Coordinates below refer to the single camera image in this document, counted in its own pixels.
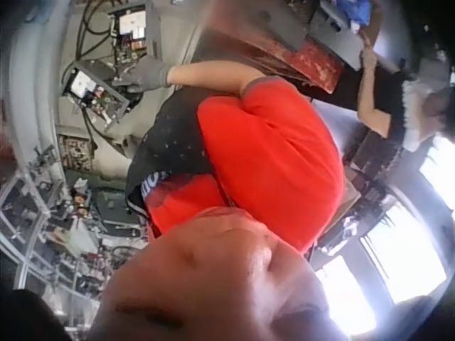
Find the red board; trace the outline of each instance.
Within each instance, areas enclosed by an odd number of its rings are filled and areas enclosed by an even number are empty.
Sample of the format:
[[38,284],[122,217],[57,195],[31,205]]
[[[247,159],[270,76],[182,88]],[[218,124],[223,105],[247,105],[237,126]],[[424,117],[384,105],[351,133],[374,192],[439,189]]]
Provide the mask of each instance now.
[[293,53],[231,11],[215,10],[208,27],[223,34],[242,55],[271,72],[300,79],[329,94],[335,90],[343,71],[343,63],[311,38],[306,39],[299,52]]

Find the blue object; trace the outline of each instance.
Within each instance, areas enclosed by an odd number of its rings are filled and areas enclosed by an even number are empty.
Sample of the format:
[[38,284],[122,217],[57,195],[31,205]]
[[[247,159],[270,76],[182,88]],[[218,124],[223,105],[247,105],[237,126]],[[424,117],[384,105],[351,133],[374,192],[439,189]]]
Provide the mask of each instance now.
[[336,6],[342,10],[351,21],[360,25],[368,25],[371,17],[370,0],[336,0]]

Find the skin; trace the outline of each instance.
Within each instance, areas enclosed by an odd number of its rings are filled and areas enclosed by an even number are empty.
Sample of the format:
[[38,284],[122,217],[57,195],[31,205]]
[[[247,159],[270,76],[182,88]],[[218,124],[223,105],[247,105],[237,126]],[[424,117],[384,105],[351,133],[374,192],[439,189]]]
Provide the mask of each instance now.
[[345,339],[302,255],[245,211],[226,207],[175,227],[118,270],[89,337]]
[[[363,51],[363,77],[358,92],[358,118],[368,128],[375,131],[385,139],[388,137],[390,128],[390,115],[375,108],[375,68],[378,64],[378,57],[373,48],[367,45]],[[423,115],[420,119],[421,136],[424,141],[444,128],[440,113],[448,104],[449,90],[430,94],[422,106]]]
[[178,65],[170,69],[168,83],[188,85],[240,95],[253,80],[265,75],[253,67],[228,61]]

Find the hand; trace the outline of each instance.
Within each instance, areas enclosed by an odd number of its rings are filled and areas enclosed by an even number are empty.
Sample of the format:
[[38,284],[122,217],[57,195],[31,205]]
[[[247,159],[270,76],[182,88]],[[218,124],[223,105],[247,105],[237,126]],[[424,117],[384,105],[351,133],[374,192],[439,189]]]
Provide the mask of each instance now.
[[128,92],[145,92],[160,87],[170,87],[168,74],[170,65],[150,55],[143,57],[135,66],[127,69],[115,80],[115,87],[128,87]]
[[378,57],[371,46],[366,46],[362,52],[363,68],[374,70],[378,64]]

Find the electronic component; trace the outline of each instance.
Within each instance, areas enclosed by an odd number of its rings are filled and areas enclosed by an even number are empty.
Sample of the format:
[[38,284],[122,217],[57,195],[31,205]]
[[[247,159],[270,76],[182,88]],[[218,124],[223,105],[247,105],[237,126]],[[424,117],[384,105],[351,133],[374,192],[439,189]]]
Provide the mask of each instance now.
[[107,131],[142,98],[124,87],[111,87],[115,77],[115,70],[99,60],[75,61],[67,72],[62,95],[105,121]]
[[152,1],[118,6],[109,12],[109,16],[118,74],[145,55],[161,59],[161,21]]

